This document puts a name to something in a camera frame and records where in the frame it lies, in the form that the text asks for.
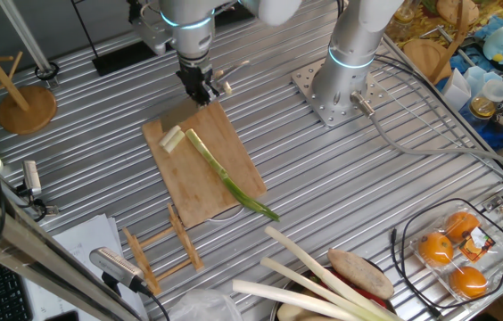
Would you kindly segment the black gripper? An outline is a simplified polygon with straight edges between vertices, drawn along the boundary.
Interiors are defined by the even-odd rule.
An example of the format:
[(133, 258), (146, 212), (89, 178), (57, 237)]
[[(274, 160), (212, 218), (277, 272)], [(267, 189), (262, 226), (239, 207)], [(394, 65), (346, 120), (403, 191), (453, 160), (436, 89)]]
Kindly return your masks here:
[(200, 106), (214, 102), (219, 97), (219, 91), (210, 84), (212, 69), (202, 70), (200, 67), (181, 65), (176, 72), (190, 95)]

